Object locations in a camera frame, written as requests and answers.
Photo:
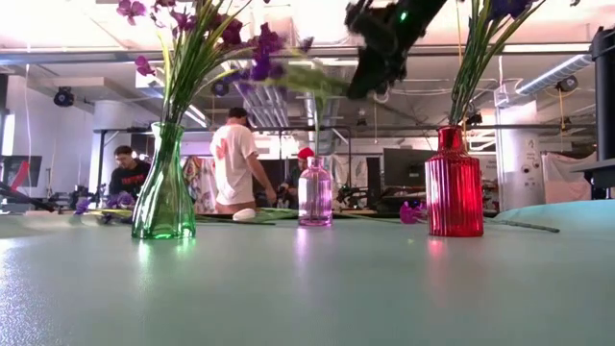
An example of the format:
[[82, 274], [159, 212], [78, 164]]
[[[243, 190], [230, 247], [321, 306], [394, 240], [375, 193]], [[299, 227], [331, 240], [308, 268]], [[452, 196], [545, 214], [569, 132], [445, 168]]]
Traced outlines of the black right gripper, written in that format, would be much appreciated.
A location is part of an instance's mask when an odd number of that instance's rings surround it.
[[359, 63], [347, 90], [351, 100], [363, 99], [374, 90], [388, 90], [406, 76], [409, 49], [418, 39], [413, 25], [387, 27], [369, 23], [362, 27], [365, 47], [359, 51]]

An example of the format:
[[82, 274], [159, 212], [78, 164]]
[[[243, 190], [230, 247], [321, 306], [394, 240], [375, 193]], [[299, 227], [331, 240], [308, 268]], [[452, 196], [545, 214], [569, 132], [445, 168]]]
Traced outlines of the green glass vase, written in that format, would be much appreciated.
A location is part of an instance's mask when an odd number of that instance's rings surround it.
[[196, 235], [195, 213], [180, 161], [184, 128], [157, 122], [152, 131], [155, 153], [134, 207], [132, 237], [192, 238]]

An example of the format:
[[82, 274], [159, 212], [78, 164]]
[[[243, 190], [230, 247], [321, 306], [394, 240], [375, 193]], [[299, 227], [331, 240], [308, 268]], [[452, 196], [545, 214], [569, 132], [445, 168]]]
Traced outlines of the gray ceiling beam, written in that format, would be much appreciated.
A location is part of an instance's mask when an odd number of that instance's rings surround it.
[[[590, 50], [589, 42], [567, 43], [509, 43], [500, 52], [504, 55], [573, 55], [585, 54]], [[357, 46], [320, 46], [312, 48], [310, 57], [324, 59], [350, 59], [357, 56]], [[414, 45], [411, 57], [456, 57], [456, 45]], [[133, 62], [143, 56], [150, 62], [161, 62], [162, 52], [157, 50], [103, 50], [103, 51], [0, 51], [0, 65], [21, 64], [73, 64], [73, 63], [112, 63]]]

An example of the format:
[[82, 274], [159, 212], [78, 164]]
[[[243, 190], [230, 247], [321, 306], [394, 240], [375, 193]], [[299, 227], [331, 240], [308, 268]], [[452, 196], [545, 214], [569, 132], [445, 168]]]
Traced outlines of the person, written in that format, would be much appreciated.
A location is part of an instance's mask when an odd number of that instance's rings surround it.
[[277, 192], [258, 160], [258, 150], [248, 127], [248, 112], [231, 108], [226, 123], [214, 132], [210, 143], [214, 158], [214, 179], [217, 188], [215, 210], [235, 214], [257, 207], [253, 179], [264, 188], [269, 204], [277, 201]]
[[288, 201], [288, 207], [290, 209], [296, 210], [299, 208], [299, 178], [308, 168], [308, 159], [313, 156], [314, 152], [309, 147], [301, 149], [297, 155], [297, 165], [290, 170], [285, 180], [281, 184], [281, 189], [284, 191], [284, 196]]
[[141, 191], [150, 172], [151, 164], [133, 157], [133, 148], [120, 145], [114, 151], [117, 167], [111, 172], [109, 195], [122, 192], [131, 194], [134, 198]]

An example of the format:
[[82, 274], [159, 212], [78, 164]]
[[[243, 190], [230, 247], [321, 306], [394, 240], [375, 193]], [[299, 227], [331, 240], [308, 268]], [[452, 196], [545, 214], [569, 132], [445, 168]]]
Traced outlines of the black computer monitor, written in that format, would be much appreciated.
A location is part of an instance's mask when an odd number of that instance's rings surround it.
[[383, 183], [386, 186], [424, 188], [427, 160], [434, 151], [413, 149], [383, 149]]

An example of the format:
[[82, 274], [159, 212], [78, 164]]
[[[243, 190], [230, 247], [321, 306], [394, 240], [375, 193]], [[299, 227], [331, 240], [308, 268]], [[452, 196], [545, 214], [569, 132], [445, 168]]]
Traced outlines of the pink ribbed glass bottle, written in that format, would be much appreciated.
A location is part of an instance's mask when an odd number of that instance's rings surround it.
[[307, 159], [298, 186], [300, 226], [327, 227], [332, 223], [332, 178], [320, 157]]

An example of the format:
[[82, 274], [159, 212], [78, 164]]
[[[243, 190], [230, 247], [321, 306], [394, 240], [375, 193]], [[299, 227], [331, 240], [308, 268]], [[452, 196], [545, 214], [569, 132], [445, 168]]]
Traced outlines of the red ribbed glass bottle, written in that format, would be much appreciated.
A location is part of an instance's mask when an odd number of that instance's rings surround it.
[[437, 151], [425, 170], [430, 235], [483, 236], [480, 161], [468, 155], [459, 126], [438, 129]]

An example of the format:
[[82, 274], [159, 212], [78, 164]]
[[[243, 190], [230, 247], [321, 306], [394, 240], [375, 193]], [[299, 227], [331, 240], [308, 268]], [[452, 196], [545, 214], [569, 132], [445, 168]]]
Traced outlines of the white round column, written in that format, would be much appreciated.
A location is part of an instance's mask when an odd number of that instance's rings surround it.
[[539, 136], [527, 128], [536, 119], [535, 101], [497, 108], [497, 124], [504, 125], [496, 131], [500, 211], [545, 203]]

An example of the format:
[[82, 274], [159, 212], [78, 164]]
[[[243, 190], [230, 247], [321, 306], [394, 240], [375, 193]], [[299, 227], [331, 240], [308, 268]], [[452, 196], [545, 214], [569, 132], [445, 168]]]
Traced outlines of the floral patterned curtain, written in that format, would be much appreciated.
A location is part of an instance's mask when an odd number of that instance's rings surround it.
[[213, 159], [189, 156], [184, 162], [183, 174], [195, 213], [215, 213], [217, 187]]

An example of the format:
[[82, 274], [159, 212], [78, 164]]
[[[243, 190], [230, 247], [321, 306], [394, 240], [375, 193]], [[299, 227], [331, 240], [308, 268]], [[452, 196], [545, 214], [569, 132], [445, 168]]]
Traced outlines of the teal table mat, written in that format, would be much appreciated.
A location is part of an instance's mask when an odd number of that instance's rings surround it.
[[519, 210], [478, 238], [343, 219], [184, 240], [3, 215], [6, 345], [615, 346], [615, 214]]

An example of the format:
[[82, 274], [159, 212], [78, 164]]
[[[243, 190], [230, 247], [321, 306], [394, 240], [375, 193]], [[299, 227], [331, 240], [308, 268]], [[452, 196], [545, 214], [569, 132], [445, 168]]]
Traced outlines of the pale pink hanging cloth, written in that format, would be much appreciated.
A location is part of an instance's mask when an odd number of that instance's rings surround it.
[[585, 180], [582, 172], [573, 172], [577, 165], [593, 163], [596, 154], [586, 158], [573, 159], [557, 153], [542, 155], [545, 201], [547, 204], [557, 204], [591, 199], [591, 185]]

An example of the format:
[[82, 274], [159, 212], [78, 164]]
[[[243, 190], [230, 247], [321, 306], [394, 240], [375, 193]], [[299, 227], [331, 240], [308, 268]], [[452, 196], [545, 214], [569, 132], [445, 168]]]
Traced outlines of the black monitor stand pole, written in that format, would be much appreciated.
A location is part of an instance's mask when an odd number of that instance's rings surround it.
[[595, 112], [599, 161], [615, 159], [615, 29], [600, 27], [590, 45], [595, 70]]

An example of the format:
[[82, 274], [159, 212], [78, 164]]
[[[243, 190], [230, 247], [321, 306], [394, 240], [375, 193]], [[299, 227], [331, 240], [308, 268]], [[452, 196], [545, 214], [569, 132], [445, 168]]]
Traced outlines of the gray desk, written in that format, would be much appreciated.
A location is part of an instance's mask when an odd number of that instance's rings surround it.
[[615, 159], [575, 165], [572, 173], [583, 173], [594, 188], [615, 187]]

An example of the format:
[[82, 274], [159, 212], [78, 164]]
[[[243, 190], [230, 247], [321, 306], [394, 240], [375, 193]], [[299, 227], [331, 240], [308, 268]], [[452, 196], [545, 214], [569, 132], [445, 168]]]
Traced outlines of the dark monitor with red mark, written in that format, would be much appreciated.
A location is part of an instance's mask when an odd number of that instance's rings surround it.
[[41, 156], [0, 157], [0, 182], [13, 188], [37, 187]]

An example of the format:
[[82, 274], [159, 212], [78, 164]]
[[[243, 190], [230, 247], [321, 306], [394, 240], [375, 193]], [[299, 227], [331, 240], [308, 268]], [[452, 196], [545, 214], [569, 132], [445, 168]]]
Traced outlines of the black diagonal bar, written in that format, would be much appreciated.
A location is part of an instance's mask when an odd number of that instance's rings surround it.
[[53, 212], [56, 210], [52, 204], [44, 203], [42, 201], [39, 201], [38, 199], [29, 197], [25, 195], [24, 193], [19, 192], [11, 188], [9, 185], [6, 185], [2, 182], [0, 182], [0, 195], [13, 198], [14, 200], [20, 203], [33, 205], [36, 208], [41, 209], [41, 210], [47, 210], [49, 212]]

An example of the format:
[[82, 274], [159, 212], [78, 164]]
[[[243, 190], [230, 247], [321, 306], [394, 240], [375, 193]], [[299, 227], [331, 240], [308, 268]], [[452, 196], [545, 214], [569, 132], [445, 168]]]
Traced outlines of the black horizontal frame bar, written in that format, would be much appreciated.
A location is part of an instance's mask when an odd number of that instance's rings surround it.
[[[445, 125], [378, 125], [378, 126], [320, 126], [320, 131], [346, 131], [346, 132], [396, 132], [396, 131], [437, 131]], [[564, 124], [564, 130], [571, 129], [595, 129], [596, 124], [577, 123], [577, 124]], [[561, 130], [561, 125], [558, 124], [494, 124], [494, 125], [473, 125], [467, 126], [466, 130]], [[129, 133], [129, 134], [149, 134], [153, 130], [153, 125], [150, 128], [137, 128], [131, 127], [126, 129], [95, 129], [95, 134], [102, 133]], [[292, 131], [304, 131], [313, 132], [316, 130], [314, 126], [292, 126], [292, 127], [257, 127], [253, 129], [256, 132], [292, 132]], [[186, 133], [205, 133], [212, 132], [212, 129], [208, 128], [188, 128], [184, 130]]]

